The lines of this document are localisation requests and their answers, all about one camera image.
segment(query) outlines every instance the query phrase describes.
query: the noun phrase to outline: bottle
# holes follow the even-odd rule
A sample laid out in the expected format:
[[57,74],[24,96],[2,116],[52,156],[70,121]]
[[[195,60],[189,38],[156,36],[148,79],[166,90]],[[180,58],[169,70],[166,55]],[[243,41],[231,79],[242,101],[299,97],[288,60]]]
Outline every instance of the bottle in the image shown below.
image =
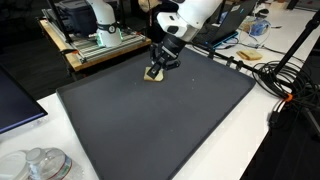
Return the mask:
[[32,180],[81,180],[82,168],[62,150],[35,148],[27,153]]

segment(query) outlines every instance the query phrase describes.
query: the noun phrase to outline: white robot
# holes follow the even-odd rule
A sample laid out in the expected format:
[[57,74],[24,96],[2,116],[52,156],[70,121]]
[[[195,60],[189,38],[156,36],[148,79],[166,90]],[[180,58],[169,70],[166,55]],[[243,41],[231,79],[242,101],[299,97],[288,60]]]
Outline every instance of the white robot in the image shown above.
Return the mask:
[[170,0],[178,4],[176,13],[160,12],[157,20],[167,33],[162,42],[151,46],[153,66],[147,75],[155,78],[161,69],[170,70],[180,66],[180,51],[200,31],[204,22],[220,5],[221,0]]
[[97,18],[97,41],[101,47],[114,47],[121,44],[120,29],[112,7],[103,0],[87,0]]

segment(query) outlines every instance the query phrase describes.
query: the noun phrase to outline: desk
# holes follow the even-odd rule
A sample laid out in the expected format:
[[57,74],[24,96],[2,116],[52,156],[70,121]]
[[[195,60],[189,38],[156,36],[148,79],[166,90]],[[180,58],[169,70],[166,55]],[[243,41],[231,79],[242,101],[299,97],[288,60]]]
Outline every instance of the desk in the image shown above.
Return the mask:
[[[62,51],[64,49],[70,49],[68,44],[65,43],[64,40],[56,33],[56,31],[53,29],[53,27],[50,26],[49,22],[47,22],[46,20],[40,20],[39,24],[42,27],[42,29],[50,36],[52,41],[57,45],[57,47],[59,48],[59,51]],[[116,50],[116,51],[114,51],[108,55],[102,56],[94,61],[88,61],[85,63],[81,63],[80,59],[72,53],[66,54],[65,59],[66,59],[67,63],[71,66],[71,68],[77,72],[82,69],[89,68],[93,65],[99,64],[101,62],[118,57],[118,56],[123,55],[125,53],[137,50],[137,49],[145,47],[145,46],[148,46],[150,44],[151,44],[151,40],[146,38],[145,41],[141,41],[139,43],[136,43],[132,46],[128,46],[128,47],[123,48],[121,50]]]
[[[312,12],[302,10],[271,9],[270,13],[268,17],[270,22],[274,25],[282,25],[283,28],[273,30],[266,45],[280,51],[290,48],[304,29],[306,22],[313,16]],[[310,35],[295,55],[306,59],[319,34],[320,28]],[[241,46],[236,46],[221,53],[237,57],[235,55],[237,48],[243,49]],[[264,54],[262,62],[282,57],[268,51],[262,53]],[[239,179],[268,132],[268,115],[278,101],[279,99],[269,95],[259,86],[254,87],[208,137],[174,179]],[[41,99],[39,103],[48,111],[49,116],[1,135],[0,157],[21,149],[57,147],[84,168],[85,180],[98,179],[57,95],[53,94]]]

